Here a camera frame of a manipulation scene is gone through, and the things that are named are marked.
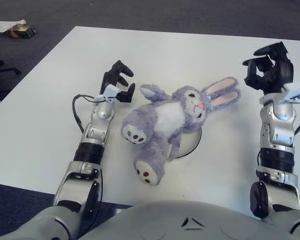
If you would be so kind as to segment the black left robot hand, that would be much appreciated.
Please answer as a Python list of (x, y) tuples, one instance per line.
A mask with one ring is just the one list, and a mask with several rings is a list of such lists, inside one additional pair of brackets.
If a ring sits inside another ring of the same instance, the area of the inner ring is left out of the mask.
[[(130, 86), (128, 82), (121, 76), (124, 74), (128, 77), (133, 77), (134, 73), (123, 62), (118, 60), (112, 65), (111, 69), (104, 73), (101, 88), (99, 94), (104, 101), (112, 103), (114, 99), (117, 99), (122, 103), (130, 103), (135, 91), (135, 83)], [(117, 87), (117, 84), (121, 84), (124, 87), (128, 87), (127, 91), (121, 90)]]

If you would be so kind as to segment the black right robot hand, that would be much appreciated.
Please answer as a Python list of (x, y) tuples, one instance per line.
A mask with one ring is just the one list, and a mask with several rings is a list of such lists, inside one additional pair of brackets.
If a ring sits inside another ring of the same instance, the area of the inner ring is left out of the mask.
[(292, 83), (294, 77), (294, 66), (287, 53), (281, 41), (256, 50), (255, 58), (242, 63), (247, 66), (245, 84), (263, 91), (264, 95), (280, 93), (284, 84)]

